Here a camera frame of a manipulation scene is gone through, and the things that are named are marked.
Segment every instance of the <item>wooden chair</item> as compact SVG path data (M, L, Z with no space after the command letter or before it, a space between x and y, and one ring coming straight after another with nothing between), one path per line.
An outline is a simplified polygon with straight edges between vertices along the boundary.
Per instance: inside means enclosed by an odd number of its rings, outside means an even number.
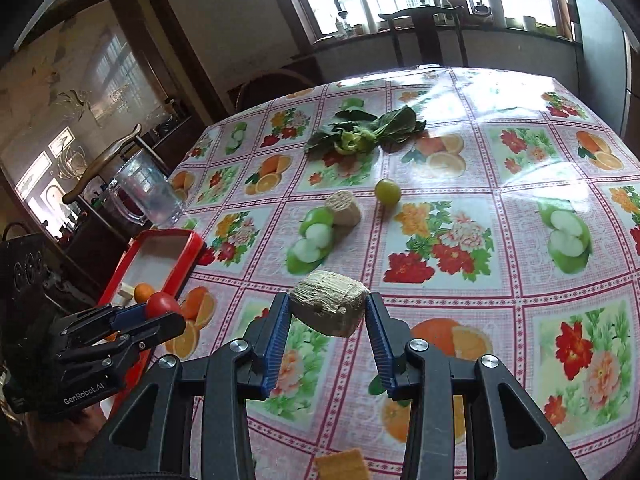
M436 14L453 14L455 31L458 37L458 45L460 46L460 54L462 55L462 66L469 66L469 61L466 58L465 40L462 37L462 31L460 30L460 15L462 15L463 11L464 8L462 6L454 7L453 9L436 6L423 6L398 10L398 12L394 12L393 14L379 14L380 18L387 20L389 23L391 41L394 44L394 51L396 52L398 66L404 67L406 65L402 58L400 41L398 40L398 32L394 25L394 19L404 18L407 16L414 22L414 30L415 35L418 38L418 47L420 48L422 63L443 64L442 49L440 47L440 39L438 38L438 31L434 19Z
M314 86L316 83L311 79L288 68L258 72L240 87L236 98L236 112Z

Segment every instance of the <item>silver bolt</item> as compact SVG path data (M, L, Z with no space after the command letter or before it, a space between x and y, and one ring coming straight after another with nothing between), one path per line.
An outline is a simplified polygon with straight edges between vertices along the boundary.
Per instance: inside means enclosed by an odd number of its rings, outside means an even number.
M411 350L415 350L416 352L424 352L429 348L429 343L427 343L424 339L411 339L409 341L409 346Z
M232 352L244 352L249 348L249 343L244 339L234 339L229 343L229 348L231 348Z
M158 359L158 366L164 368L165 370L167 368L173 368L175 366L175 363L175 357L172 355L163 355Z
M486 354L480 358L480 362L487 368L495 368L500 364L500 361L495 355Z

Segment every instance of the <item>window sill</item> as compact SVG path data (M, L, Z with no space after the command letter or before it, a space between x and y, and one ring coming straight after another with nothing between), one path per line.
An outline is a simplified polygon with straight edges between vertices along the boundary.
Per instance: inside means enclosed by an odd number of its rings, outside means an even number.
M455 26L453 25L437 25L438 30L454 30ZM561 38L560 36L550 36L548 34L543 34L542 32L531 32L529 30L524 30L522 28L497 28L492 25L462 25L460 27L462 30L483 30L485 32L507 32L509 34L523 34L525 36L534 36L537 38L544 38L546 40L551 41L559 41L560 43L569 43L576 45L574 41L568 40L567 38ZM414 34L413 27L407 28L398 28L396 29L398 34L406 34L412 33ZM342 45L342 44L351 44L356 43L358 41L366 40L367 38L381 38L384 36L388 36L388 30L381 30L379 32L373 34L364 34L362 36L351 36L350 38L345 38L343 40L325 40L318 43L317 41L314 43L313 48L315 52L321 52L323 50L327 50L333 48L334 46Z

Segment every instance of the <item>mug handle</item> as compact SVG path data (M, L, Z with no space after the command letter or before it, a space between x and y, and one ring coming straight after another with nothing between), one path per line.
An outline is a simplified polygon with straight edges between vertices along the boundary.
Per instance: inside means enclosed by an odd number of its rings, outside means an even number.
M124 216L130 222L138 225L144 225L146 223L145 215L135 215L133 214L123 203L120 197L118 196L118 192L120 190L120 184L111 184L107 190L109 191L109 196L111 197L111 201L113 205L116 206L116 209L119 213Z

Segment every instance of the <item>dining table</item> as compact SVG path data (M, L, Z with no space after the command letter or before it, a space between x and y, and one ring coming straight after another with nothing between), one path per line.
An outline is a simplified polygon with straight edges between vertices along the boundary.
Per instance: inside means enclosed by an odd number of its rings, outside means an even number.
M305 153L340 110L405 105L426 122L405 142ZM395 206L376 199L383 178L401 189ZM380 293L392 317L446 355L497 356L588 479L638 437L640 164L555 79L430 66L309 88L206 128L170 182L186 201L176 227L206 250L178 298L186 335L153 359L210 355L317 268ZM344 189L360 222L334 228L329 250L305 263L293 250L302 222ZM462 398L452 405L463 479ZM400 476L410 404L383 391L364 323L339 338L293 319L276 387L247 414L258 480L317 478L315 457L353 448L371 478ZM195 478L201 417L196 398Z

